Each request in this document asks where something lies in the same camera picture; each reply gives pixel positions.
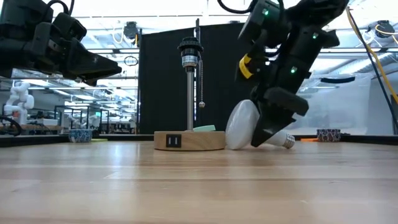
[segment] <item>blue cup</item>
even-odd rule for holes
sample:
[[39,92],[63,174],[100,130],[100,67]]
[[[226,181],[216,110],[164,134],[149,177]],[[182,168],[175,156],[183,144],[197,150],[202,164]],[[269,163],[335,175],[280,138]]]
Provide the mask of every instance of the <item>blue cup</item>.
[[74,143],[87,143],[93,139],[93,131],[90,129],[72,129],[69,132],[69,141]]

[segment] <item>green sponge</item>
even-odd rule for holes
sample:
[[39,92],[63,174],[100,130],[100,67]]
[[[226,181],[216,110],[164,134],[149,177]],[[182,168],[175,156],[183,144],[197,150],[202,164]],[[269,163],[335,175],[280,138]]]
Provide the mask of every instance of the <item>green sponge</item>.
[[216,126],[214,125],[207,125],[207,126],[200,126],[193,129],[196,132],[203,132],[203,131],[216,131]]

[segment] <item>black backdrop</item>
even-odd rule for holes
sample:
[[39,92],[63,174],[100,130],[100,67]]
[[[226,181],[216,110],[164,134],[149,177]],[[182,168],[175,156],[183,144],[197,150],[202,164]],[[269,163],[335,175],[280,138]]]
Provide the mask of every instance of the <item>black backdrop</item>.
[[142,36],[139,57],[139,131],[187,129],[187,75],[177,50],[193,29]]
[[249,46],[238,42],[243,24],[222,24],[201,27],[203,60],[203,101],[199,109],[201,125],[214,124],[224,131],[229,115],[241,100],[248,99],[253,85],[235,82],[239,60]]

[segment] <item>ceiling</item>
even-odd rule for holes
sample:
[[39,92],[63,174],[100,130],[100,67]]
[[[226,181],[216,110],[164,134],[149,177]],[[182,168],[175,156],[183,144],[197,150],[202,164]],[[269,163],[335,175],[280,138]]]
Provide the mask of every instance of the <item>ceiling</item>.
[[[132,54],[103,54],[115,61],[118,61],[123,68],[123,73],[104,79],[98,82],[99,87],[104,89],[97,90],[68,90],[58,89],[56,94],[63,95],[70,99],[72,95],[92,96],[98,101],[124,101],[120,103],[119,108],[131,109],[135,105],[133,102],[137,95],[137,66],[127,66],[124,64],[124,58],[133,55],[138,58],[138,49],[123,38],[122,28],[126,22],[135,21],[137,26],[142,28],[144,34],[162,32],[174,29],[183,29],[193,27],[195,20],[200,18],[201,25],[225,24],[229,21],[246,21],[248,15],[230,14],[219,7],[216,0],[76,0],[72,16],[77,18],[87,29],[88,33],[82,40],[83,45],[92,52],[106,53],[111,49],[131,49]],[[245,9],[249,6],[249,0],[223,0],[223,2],[233,9]],[[297,0],[285,0],[285,7],[293,6]],[[351,0],[350,6],[353,9],[352,14],[360,28],[365,31],[368,25],[374,24],[379,20],[389,20],[391,24],[398,24],[398,14],[396,8],[392,7],[391,0]],[[61,12],[62,7],[59,4],[52,6],[56,16]],[[358,38],[349,26],[346,14],[331,22],[325,29],[336,29],[340,38],[339,48],[362,48]],[[365,36],[372,47],[396,47],[397,43],[390,38],[380,39],[373,35],[373,30]],[[396,53],[382,55],[382,62],[386,66],[386,72],[392,73],[397,70]],[[371,72],[369,68],[369,59],[366,54],[321,54],[312,67],[313,77],[317,75],[328,74],[329,76],[339,75],[341,73],[352,72]],[[15,77],[35,77],[45,78],[42,74],[31,74],[26,72],[15,72]],[[46,85],[68,88],[68,87],[87,87],[82,83],[62,80],[57,77],[52,80],[43,81]],[[106,91],[105,88],[124,87],[125,89],[115,89]],[[84,101],[77,97],[72,97],[73,101]]]

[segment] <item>power outlet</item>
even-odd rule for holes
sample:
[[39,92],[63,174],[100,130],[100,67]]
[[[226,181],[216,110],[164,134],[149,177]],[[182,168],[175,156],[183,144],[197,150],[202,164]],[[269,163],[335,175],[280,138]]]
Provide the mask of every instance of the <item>power outlet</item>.
[[166,147],[181,148],[181,134],[166,134]]

